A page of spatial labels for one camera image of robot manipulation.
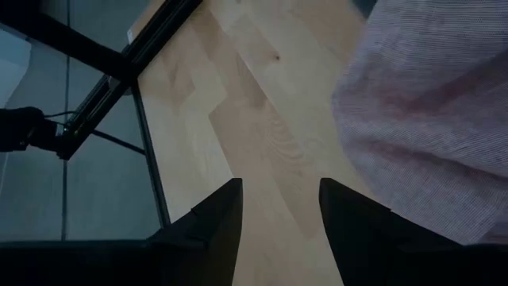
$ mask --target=floor plank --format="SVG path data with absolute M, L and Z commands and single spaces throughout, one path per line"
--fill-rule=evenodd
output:
M 244 179 L 234 284 L 341 284 L 318 184 L 329 176 L 372 197 L 330 107 L 362 27 L 346 0 L 208 0 L 139 78 L 173 221 Z

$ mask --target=wooden floor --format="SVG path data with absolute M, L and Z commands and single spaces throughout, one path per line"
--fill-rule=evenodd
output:
M 318 185 L 371 197 L 330 107 L 363 24 L 348 0 L 209 0 L 140 77 L 171 220 L 244 179 L 235 285 L 341 284 Z

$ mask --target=wire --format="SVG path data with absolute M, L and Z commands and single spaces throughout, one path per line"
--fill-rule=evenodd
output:
M 64 111 L 64 112 L 60 112 L 58 114 L 45 115 L 44 118 L 54 118 L 54 117 L 62 116 L 65 114 L 75 114 L 75 113 L 76 113 L 75 111 Z
M 62 122 L 55 122 L 55 123 L 56 123 L 56 124 L 59 124 L 59 125 L 62 125 L 62 126 L 64 126 L 64 127 L 68 127 L 68 125 L 67 125 L 67 124 L 62 123 Z M 137 152 L 137 153 L 139 153 L 139 154 L 141 154 L 141 155 L 145 155 L 145 152 L 144 152 L 144 150 L 143 150 L 143 149 L 141 149 L 141 148 L 139 148 L 139 147 L 137 147 L 137 146 L 135 146 L 135 145 L 132 145 L 132 144 L 130 144 L 130 143 L 127 143 L 127 142 L 125 142 L 125 141 L 122 141 L 122 140 L 120 140 L 120 139 L 118 139 L 118 138 L 116 138 L 116 137 L 113 137 L 113 136 L 111 136 L 111 135 L 109 135 L 109 134 L 107 134 L 107 133 L 103 133 L 103 132 L 98 131 L 98 130 L 92 130 L 92 132 L 91 132 L 91 133 L 92 133 L 93 135 L 97 136 L 97 137 L 100 137 L 100 138 L 102 138 L 102 139 L 106 139 L 107 141 L 113 142 L 114 144 L 117 144 L 117 145 L 120 145 L 120 146 L 126 147 L 127 149 L 131 149 L 132 151 Z

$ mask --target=striped fabric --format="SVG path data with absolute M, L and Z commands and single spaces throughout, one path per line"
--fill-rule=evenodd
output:
M 508 2 L 379 1 L 333 113 L 399 215 L 462 244 L 506 233 Z

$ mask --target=black metal frame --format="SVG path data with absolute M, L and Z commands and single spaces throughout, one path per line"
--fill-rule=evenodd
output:
M 91 134 L 145 155 L 157 213 L 163 228 L 169 227 L 171 220 L 156 165 L 137 77 L 201 2 L 202 0 L 166 0 L 133 43 L 128 44 L 122 52 L 116 52 L 47 15 L 36 10 L 27 10 L 23 1 L 0 0 L 1 23 L 105 73 L 74 115 L 65 122 L 66 128 L 61 134 L 61 144 L 56 151 L 58 157 L 63 160 L 71 159 Z M 117 82 L 114 87 L 110 84 L 112 80 Z M 95 130 L 129 88 L 133 91 L 144 150 Z

